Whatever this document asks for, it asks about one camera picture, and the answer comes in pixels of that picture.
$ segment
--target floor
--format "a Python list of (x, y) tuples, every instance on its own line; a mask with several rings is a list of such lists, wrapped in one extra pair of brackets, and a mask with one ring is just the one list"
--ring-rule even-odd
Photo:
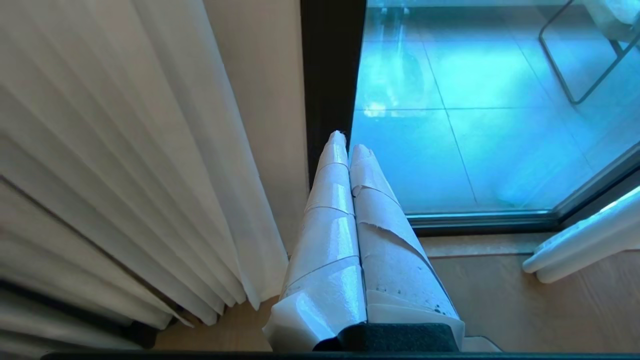
[[(406, 213), (550, 209), (639, 143), (640, 50), (571, 106), (538, 42), (557, 9), (367, 9), (351, 146)], [(577, 95), (615, 56), (583, 6), (545, 39)]]
[[(553, 284), (521, 271), (528, 256), (432, 259), (468, 335), (506, 352), (640, 352), (640, 252), (622, 252)], [(261, 328), (276, 298), (235, 306), (216, 325), (181, 323), (156, 350), (270, 351)]]

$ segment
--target paper wrap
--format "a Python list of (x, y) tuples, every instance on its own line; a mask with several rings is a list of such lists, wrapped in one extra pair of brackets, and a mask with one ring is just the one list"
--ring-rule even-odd
[(263, 328), (274, 351), (311, 351), (367, 319), (344, 135), (320, 157), (280, 300)]
[(465, 324), (363, 145), (354, 148), (350, 176), (369, 322), (446, 323), (462, 349)]

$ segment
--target black door frame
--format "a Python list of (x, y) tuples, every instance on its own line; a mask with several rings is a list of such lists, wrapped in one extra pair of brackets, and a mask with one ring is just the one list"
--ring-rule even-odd
[(366, 0), (300, 0), (309, 187), (326, 140), (351, 139)]
[[(326, 139), (351, 138), (366, 0), (300, 0), (309, 184)], [(640, 143), (552, 211), (409, 215), (419, 236), (562, 231), (640, 185)]]

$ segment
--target wooden floor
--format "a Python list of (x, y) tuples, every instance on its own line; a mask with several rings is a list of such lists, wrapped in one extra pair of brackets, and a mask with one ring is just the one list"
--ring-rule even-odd
[[(640, 252), (623, 252), (553, 284), (520, 266), (527, 256), (432, 260), (468, 335), (506, 352), (640, 352)], [(270, 350), (261, 327), (276, 298), (229, 309), (218, 324), (163, 331), (156, 349)]]

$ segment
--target torn paper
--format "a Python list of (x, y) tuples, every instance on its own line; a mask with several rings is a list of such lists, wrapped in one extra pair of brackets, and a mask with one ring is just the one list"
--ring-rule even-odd
[(462, 348), (460, 320), (372, 151), (351, 162), (360, 260), (371, 323), (446, 323)]

